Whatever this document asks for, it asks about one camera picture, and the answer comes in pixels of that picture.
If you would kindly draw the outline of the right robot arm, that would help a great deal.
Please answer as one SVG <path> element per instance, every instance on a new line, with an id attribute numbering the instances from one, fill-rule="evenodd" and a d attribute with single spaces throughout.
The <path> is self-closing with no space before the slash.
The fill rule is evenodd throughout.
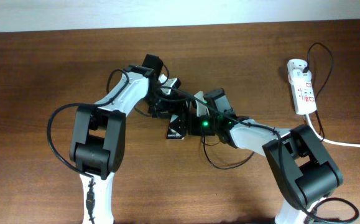
<path id="1" fill-rule="evenodd" d="M 277 129 L 236 116 L 222 89 L 199 92 L 190 99 L 201 119 L 193 123 L 201 136 L 217 135 L 223 144 L 251 150 L 267 159 L 284 197 L 276 223 L 300 223 L 301 217 L 317 223 L 334 222 L 316 212 L 333 200 L 331 194 L 343 183 L 343 175 L 309 126 Z"/>

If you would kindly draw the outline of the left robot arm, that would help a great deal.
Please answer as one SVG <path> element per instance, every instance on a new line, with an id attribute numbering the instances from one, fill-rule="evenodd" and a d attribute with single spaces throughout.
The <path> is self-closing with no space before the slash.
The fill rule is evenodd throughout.
<path id="1" fill-rule="evenodd" d="M 169 119 L 168 140 L 185 137 L 186 104 L 173 92 L 180 80 L 163 74 L 164 68 L 158 56 L 148 54 L 142 65 L 120 70 L 120 81 L 103 99 L 77 108 L 70 159 L 82 172 L 83 223 L 114 223 L 113 178 L 124 157 L 126 118 L 139 101 L 147 102 L 151 117 Z"/>

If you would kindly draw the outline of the black smartphone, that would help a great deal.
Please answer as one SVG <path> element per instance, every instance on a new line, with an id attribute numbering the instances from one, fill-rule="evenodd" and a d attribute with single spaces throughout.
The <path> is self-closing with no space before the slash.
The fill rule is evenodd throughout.
<path id="1" fill-rule="evenodd" d="M 183 140 L 186 136 L 185 117 L 183 115 L 173 114 L 170 117 L 166 139 Z"/>

